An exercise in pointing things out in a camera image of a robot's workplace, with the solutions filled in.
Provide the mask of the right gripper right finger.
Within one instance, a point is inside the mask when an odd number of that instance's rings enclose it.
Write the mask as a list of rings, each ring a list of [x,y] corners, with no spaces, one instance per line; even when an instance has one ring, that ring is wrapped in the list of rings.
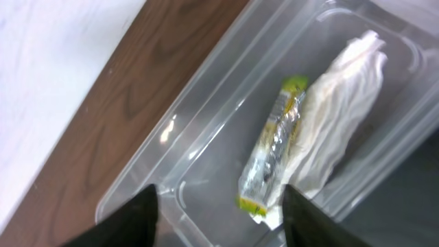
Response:
[[[291,185],[285,186],[282,212],[289,247],[369,247]]]

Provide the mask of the white napkin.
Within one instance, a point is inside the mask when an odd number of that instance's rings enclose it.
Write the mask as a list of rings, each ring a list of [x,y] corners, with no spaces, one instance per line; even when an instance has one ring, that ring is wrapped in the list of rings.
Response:
[[[296,138],[282,162],[285,169],[268,194],[268,212],[252,216],[257,224],[265,223],[270,230],[281,225],[285,185],[294,186],[309,199],[323,189],[380,93],[387,62],[384,46],[385,41],[372,30],[349,40],[307,89]]]

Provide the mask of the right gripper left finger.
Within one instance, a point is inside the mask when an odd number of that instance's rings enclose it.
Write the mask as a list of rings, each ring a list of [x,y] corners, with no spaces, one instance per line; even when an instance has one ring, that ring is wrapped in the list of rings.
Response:
[[[64,243],[64,247],[152,247],[158,224],[158,195],[151,184],[105,220]]]

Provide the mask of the clear plastic bin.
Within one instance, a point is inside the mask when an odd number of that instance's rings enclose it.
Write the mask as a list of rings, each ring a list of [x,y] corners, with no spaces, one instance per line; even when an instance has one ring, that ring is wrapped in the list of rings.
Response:
[[[385,41],[383,88],[316,203],[344,219],[438,127],[437,1],[252,1],[97,205],[101,222],[144,186],[159,246],[282,246],[235,203],[281,80],[322,74],[347,42]]]

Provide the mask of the green snack wrapper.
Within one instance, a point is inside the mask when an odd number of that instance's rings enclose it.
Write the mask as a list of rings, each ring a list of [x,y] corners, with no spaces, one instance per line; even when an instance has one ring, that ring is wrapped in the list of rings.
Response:
[[[285,168],[282,158],[295,134],[308,78],[293,76],[283,81],[278,97],[239,178],[237,204],[253,215],[266,216],[274,186]]]

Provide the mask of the black waste tray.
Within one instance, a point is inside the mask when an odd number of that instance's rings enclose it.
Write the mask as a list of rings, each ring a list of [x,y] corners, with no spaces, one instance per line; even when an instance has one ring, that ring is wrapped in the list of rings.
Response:
[[[371,246],[438,247],[438,132],[360,202],[342,225]]]

